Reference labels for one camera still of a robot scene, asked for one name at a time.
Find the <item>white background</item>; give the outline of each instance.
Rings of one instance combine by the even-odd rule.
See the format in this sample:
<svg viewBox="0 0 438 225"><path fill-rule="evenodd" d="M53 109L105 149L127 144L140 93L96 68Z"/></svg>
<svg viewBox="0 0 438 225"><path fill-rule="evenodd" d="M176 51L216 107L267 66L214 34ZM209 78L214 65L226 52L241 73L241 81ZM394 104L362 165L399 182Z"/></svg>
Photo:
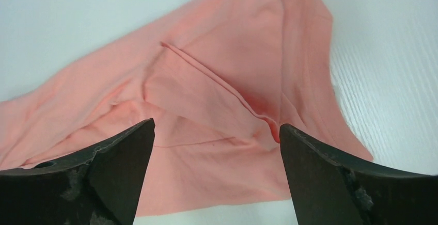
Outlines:
<svg viewBox="0 0 438 225"><path fill-rule="evenodd" d="M0 0L0 100L190 0ZM341 110L375 162L438 174L438 0L324 0ZM295 224L291 201L135 224Z"/></svg>

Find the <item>white surface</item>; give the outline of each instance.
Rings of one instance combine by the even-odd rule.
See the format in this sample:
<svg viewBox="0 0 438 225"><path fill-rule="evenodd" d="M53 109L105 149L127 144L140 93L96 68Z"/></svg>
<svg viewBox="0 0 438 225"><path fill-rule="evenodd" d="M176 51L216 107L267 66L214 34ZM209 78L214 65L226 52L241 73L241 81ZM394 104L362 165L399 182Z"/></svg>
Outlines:
<svg viewBox="0 0 438 225"><path fill-rule="evenodd" d="M0 0L0 100L189 0ZM438 174L438 0L324 0L341 110L376 162ZM295 224L291 201L135 224Z"/></svg>

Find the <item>pink shirt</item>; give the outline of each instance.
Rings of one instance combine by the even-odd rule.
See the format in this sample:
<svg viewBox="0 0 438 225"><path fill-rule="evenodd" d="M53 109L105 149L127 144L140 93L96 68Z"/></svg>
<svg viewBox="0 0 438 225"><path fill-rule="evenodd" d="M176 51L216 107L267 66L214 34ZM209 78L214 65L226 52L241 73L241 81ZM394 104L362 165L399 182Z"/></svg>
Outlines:
<svg viewBox="0 0 438 225"><path fill-rule="evenodd" d="M289 199L279 126L365 159L333 94L321 0L194 0L0 104L0 169L154 118L137 215Z"/></svg>

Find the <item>pink cloth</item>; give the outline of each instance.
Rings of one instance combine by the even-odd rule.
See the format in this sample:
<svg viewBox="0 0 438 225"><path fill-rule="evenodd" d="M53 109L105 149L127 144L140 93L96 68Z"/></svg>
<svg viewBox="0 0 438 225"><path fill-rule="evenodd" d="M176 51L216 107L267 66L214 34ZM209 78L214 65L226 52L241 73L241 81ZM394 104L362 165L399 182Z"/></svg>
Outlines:
<svg viewBox="0 0 438 225"><path fill-rule="evenodd" d="M157 124L137 215L290 198L278 130L291 123L371 159L330 82L321 0L194 0L0 105L0 169Z"/></svg>

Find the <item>black plastic part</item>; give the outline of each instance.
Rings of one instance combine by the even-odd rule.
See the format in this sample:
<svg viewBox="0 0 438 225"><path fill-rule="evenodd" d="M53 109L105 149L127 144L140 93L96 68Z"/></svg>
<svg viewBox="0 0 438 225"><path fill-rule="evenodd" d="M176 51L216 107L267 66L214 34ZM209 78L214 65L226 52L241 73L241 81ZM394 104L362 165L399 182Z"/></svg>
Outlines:
<svg viewBox="0 0 438 225"><path fill-rule="evenodd" d="M132 225L154 127L145 120L33 169L0 171L0 224Z"/></svg>
<svg viewBox="0 0 438 225"><path fill-rule="evenodd" d="M368 162L290 124L280 140L299 225L438 224L438 176Z"/></svg>

